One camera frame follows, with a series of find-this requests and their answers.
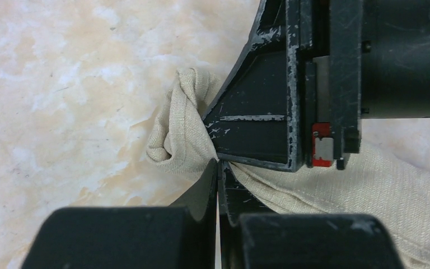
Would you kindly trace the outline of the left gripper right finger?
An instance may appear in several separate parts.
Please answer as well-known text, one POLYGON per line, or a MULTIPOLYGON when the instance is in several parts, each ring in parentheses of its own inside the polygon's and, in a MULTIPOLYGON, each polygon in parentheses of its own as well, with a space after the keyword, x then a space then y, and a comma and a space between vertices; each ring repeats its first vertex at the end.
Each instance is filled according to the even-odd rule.
POLYGON ((403 268, 383 224, 365 214, 277 214, 218 164, 222 268, 403 268))

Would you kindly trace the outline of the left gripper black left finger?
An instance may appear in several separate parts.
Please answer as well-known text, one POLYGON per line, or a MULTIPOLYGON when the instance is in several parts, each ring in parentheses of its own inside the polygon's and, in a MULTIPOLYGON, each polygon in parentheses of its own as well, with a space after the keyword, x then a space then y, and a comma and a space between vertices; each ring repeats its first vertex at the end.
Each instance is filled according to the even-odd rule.
POLYGON ((217 169, 211 160, 159 207, 66 207, 42 224, 23 268, 214 268, 217 169))

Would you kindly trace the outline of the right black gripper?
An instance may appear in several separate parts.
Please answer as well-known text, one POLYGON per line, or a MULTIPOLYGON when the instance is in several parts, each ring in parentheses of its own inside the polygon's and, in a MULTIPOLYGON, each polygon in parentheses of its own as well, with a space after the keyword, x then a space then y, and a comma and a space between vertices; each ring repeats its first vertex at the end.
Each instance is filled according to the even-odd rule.
POLYGON ((305 164, 345 169, 362 119, 430 118, 430 1, 301 1, 305 164))

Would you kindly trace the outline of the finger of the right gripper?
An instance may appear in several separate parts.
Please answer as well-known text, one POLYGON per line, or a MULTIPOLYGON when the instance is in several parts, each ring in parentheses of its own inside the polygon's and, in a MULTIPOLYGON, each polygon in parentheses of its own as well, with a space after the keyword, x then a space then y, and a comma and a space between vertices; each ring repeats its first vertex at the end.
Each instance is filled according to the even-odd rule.
POLYGON ((304 163, 299 1, 261 1, 248 40, 203 123, 219 159, 277 171, 304 163))

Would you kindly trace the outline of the beige cloth napkin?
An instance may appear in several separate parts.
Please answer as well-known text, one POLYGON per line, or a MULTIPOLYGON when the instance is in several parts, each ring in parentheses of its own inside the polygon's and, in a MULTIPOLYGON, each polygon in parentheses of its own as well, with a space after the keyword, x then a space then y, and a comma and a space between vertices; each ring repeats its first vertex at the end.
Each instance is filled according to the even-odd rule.
MULTIPOLYGON (((156 116, 146 159, 196 181, 216 157, 201 114, 222 81, 203 69, 180 69, 156 116)), ((281 214, 364 213, 389 230, 406 268, 430 268, 430 172, 370 144, 345 170, 306 168, 286 173, 232 163, 236 178, 281 214)))

